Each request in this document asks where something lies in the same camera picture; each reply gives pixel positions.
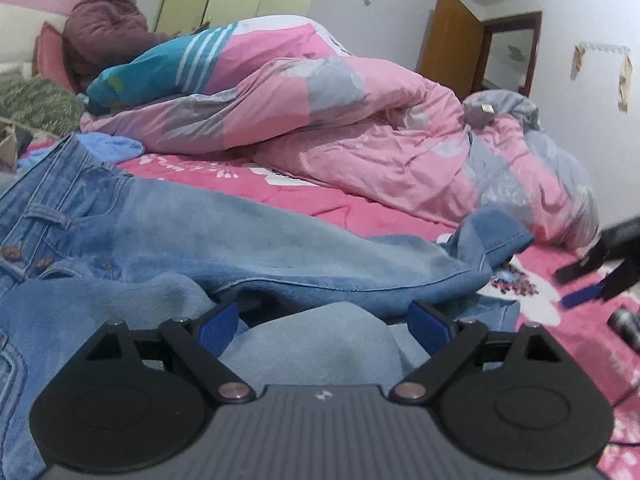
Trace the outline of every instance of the hanging rack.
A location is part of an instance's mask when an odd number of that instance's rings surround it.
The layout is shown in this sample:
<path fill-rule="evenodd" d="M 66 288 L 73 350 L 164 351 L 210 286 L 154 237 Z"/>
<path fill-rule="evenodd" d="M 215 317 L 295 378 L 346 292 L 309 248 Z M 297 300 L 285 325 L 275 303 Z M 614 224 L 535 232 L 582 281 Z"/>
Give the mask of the hanging rack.
<path fill-rule="evenodd" d="M 631 49 L 624 45 L 614 45 L 609 43 L 588 43 L 583 41 L 580 43 L 586 50 L 593 50 L 596 52 L 612 52 L 617 54 L 629 54 Z"/>

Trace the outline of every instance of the jeans waistband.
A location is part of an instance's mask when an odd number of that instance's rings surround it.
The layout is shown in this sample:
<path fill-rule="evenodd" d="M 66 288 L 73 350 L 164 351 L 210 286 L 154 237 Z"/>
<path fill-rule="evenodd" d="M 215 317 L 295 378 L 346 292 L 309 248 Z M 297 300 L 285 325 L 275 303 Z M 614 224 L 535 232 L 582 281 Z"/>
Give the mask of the jeans waistband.
<path fill-rule="evenodd" d="M 26 279 L 46 229 L 68 227 L 68 219 L 58 211 L 88 166 L 112 168 L 70 136 L 0 197 L 0 295 Z"/>

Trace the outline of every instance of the pink and gray comforter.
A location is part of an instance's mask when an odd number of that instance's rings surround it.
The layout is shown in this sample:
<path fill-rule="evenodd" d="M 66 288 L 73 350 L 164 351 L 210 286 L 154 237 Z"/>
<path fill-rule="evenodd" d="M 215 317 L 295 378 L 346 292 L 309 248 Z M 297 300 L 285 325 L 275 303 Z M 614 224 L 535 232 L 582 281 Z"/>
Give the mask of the pink and gray comforter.
<path fill-rule="evenodd" d="M 257 164 L 449 226 L 498 203 L 539 242 L 576 248 L 596 234 L 586 172 L 541 131 L 527 98 L 487 91 L 461 103 L 394 63 L 308 50 L 214 95 L 85 116 L 82 130 L 155 153 L 242 147 Z"/>

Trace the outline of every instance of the jeans button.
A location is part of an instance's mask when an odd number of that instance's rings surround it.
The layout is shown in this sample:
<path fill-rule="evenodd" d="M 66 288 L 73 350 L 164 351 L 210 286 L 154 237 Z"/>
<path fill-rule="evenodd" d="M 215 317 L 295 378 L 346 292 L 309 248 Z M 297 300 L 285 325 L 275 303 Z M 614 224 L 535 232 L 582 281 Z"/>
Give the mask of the jeans button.
<path fill-rule="evenodd" d="M 53 263 L 53 258 L 43 258 L 41 260 L 38 260 L 36 262 L 36 270 L 38 272 L 44 272 L 45 270 L 49 269 L 49 267 L 52 266 Z"/>
<path fill-rule="evenodd" d="M 3 247 L 0 253 L 5 260 L 9 262 L 19 262 L 22 259 L 22 251 L 20 247 Z"/>

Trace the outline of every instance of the person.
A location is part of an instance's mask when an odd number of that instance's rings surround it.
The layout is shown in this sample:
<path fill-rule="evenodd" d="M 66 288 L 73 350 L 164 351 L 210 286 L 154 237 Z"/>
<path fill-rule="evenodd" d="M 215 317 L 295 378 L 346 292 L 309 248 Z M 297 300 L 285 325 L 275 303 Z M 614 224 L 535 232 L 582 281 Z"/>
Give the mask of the person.
<path fill-rule="evenodd" d="M 65 64 L 83 92 L 102 70 L 176 36 L 149 32 L 138 0 L 80 0 L 63 31 Z"/>

